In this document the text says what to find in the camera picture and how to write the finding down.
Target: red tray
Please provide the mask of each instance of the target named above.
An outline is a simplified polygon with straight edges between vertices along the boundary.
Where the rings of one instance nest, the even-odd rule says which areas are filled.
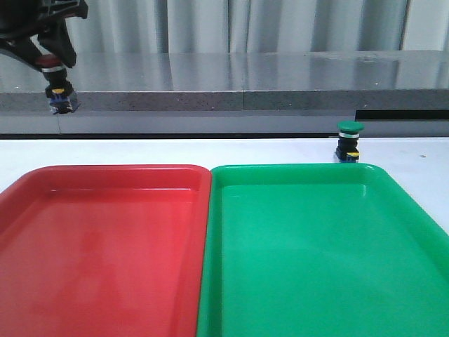
[[[0,336],[191,336],[210,172],[53,166],[0,194]]]

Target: yellow component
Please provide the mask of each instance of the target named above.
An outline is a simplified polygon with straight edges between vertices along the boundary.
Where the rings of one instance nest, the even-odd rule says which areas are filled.
[[[63,93],[64,91],[65,91],[65,89],[62,89],[62,88],[61,89],[51,89],[52,93],[57,93],[58,95]]]

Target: white curtain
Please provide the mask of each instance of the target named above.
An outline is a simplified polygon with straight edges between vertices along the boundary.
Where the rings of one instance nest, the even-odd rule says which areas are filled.
[[[448,50],[449,0],[87,0],[77,52]]]

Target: green button cap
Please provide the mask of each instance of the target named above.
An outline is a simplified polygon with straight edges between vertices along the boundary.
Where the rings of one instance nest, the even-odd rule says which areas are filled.
[[[360,131],[362,131],[365,128],[365,126],[359,121],[341,121],[338,124],[338,128],[343,133],[355,135]]]

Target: white table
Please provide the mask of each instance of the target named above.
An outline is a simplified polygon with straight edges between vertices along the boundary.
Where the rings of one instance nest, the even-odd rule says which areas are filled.
[[[333,162],[337,139],[0,140],[0,191],[22,174],[69,164]],[[362,138],[361,162],[387,171],[449,233],[449,138]]]

